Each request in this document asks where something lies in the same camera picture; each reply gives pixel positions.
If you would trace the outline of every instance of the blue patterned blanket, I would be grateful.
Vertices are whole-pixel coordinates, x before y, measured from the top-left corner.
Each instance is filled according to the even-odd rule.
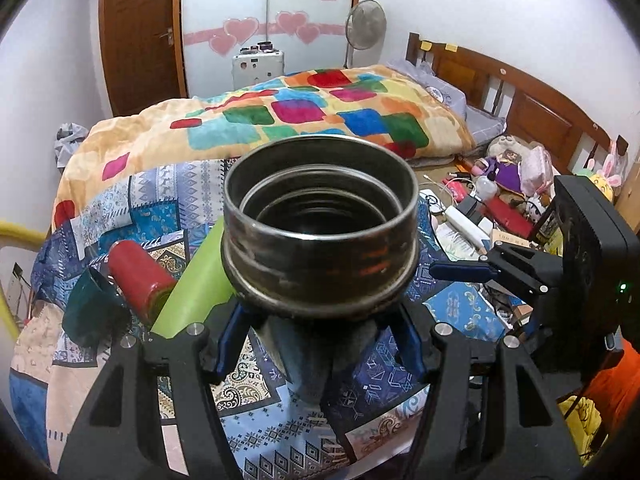
[[[65,221],[38,254],[31,283],[47,303],[18,340],[10,386],[23,433],[54,471],[110,351],[109,342],[79,348],[62,331],[60,319],[74,283],[89,265],[107,274],[106,253],[119,239],[142,244],[179,278],[222,214],[222,183],[232,164],[233,160],[204,160],[130,176],[98,195],[78,217]],[[431,262],[446,256],[434,238],[425,202],[418,205],[418,222],[420,263],[406,293],[423,302],[437,320],[469,336],[497,340],[502,325],[471,284],[430,276]],[[131,331],[145,336],[135,319]],[[391,332],[380,333],[357,366],[332,379],[321,405],[312,406],[289,390],[286,378],[251,332],[236,370],[212,386],[244,478],[325,476],[399,438],[422,412],[428,386],[396,362],[396,353]],[[186,472],[168,378],[159,378],[158,392],[170,465]]]

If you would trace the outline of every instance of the comforter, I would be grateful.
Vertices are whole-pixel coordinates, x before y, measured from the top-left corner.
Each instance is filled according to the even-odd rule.
[[[475,146],[464,120],[395,70],[376,65],[301,72],[209,99],[165,101],[96,124],[62,176],[52,228],[140,171],[241,156],[269,140],[305,134],[359,136],[407,159]]]

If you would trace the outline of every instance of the metal screw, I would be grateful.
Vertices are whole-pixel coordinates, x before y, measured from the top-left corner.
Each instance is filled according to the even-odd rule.
[[[520,346],[520,341],[516,336],[513,336],[513,335],[504,336],[503,341],[504,341],[504,345],[507,348],[517,348],[518,346]]]
[[[453,334],[453,327],[447,323],[438,323],[435,326],[436,334],[441,336],[451,335]]]
[[[126,335],[120,340],[120,346],[123,348],[132,348],[136,344],[136,338],[132,335]]]
[[[203,330],[204,330],[204,325],[202,323],[191,323],[187,327],[187,334],[200,335]]]

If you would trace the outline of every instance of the door handle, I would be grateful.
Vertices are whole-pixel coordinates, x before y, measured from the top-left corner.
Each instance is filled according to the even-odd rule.
[[[160,36],[158,36],[158,38],[164,38],[167,37],[167,40],[169,42],[169,46],[172,46],[174,44],[174,28],[173,27],[167,27],[166,28],[166,32],[164,34],[160,34]]]

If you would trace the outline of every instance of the wooden headboard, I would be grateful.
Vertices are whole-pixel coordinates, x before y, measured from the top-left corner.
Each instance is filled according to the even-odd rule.
[[[493,114],[502,96],[503,85],[512,85],[515,92],[507,114],[507,132],[544,144],[561,173],[570,173],[569,164],[583,133],[594,140],[589,158],[598,146],[609,150],[607,133],[571,99],[539,79],[479,52],[445,43],[431,43],[421,40],[418,34],[409,34],[406,59],[415,65],[428,53],[433,54],[432,68],[436,76],[462,90],[466,102],[473,107],[484,109],[490,78],[500,81],[493,110],[488,110]],[[618,137],[618,153],[624,155],[627,148],[628,142]]]

